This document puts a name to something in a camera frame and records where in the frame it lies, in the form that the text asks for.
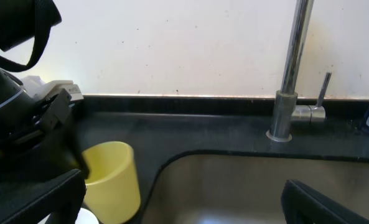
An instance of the sink basin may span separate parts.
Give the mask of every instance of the sink basin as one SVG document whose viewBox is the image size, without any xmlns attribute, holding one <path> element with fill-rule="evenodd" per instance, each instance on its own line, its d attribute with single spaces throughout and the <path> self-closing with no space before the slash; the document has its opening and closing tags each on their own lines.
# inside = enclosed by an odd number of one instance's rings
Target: sink basin
<svg viewBox="0 0 369 224">
<path fill-rule="evenodd" d="M 162 170 L 142 223 L 286 223 L 280 199 L 288 179 L 369 219 L 369 164 L 208 154 Z"/>
</svg>

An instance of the black strap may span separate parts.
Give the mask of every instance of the black strap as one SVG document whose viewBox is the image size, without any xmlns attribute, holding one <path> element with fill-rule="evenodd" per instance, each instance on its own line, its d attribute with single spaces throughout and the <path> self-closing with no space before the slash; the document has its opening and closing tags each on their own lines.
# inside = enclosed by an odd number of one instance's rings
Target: black strap
<svg viewBox="0 0 369 224">
<path fill-rule="evenodd" d="M 23 72 L 32 68 L 39 61 L 44 49 L 46 48 L 50 29 L 52 27 L 52 14 L 50 13 L 50 5 L 52 4 L 52 0 L 34 0 L 33 3 L 35 12 L 35 41 L 32 49 L 32 55 L 30 56 L 27 65 L 21 65 L 0 56 L 0 68 L 9 72 Z"/>
</svg>

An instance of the faucet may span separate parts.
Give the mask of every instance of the faucet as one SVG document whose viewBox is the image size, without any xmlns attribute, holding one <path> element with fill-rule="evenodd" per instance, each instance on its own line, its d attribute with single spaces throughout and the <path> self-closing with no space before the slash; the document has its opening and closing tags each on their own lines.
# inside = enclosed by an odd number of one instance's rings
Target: faucet
<svg viewBox="0 0 369 224">
<path fill-rule="evenodd" d="M 273 118 L 270 130 L 266 133 L 267 137 L 273 141 L 288 142 L 292 139 L 290 134 L 292 121 L 314 123 L 325 120 L 325 109 L 322 107 L 322 101 L 331 77 L 330 72 L 327 72 L 325 75 L 324 84 L 316 105 L 296 105 L 297 93 L 295 92 L 295 85 L 313 2 L 314 0 L 297 0 L 296 3 L 283 83 L 281 89 L 276 92 Z"/>
</svg>

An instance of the wall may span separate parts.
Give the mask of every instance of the wall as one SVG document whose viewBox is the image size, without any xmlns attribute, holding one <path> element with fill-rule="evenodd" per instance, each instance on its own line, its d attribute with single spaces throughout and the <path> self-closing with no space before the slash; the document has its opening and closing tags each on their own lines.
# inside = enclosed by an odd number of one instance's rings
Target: wall
<svg viewBox="0 0 369 224">
<path fill-rule="evenodd" d="M 296 0 L 55 0 L 63 22 L 32 70 L 84 93 L 274 96 Z M 3 55 L 26 63 L 33 41 Z M 316 98 L 369 98 L 369 0 L 316 0 L 297 80 Z"/>
</svg>

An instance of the yellow container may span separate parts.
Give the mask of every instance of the yellow container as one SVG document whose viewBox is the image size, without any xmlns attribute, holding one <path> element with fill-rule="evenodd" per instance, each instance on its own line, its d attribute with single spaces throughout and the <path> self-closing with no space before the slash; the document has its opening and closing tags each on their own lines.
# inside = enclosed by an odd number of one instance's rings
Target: yellow container
<svg viewBox="0 0 369 224">
<path fill-rule="evenodd" d="M 133 149 L 123 142 L 104 142 L 83 152 L 90 175 L 85 203 L 104 224 L 129 220 L 139 209 L 140 191 Z"/>
</svg>

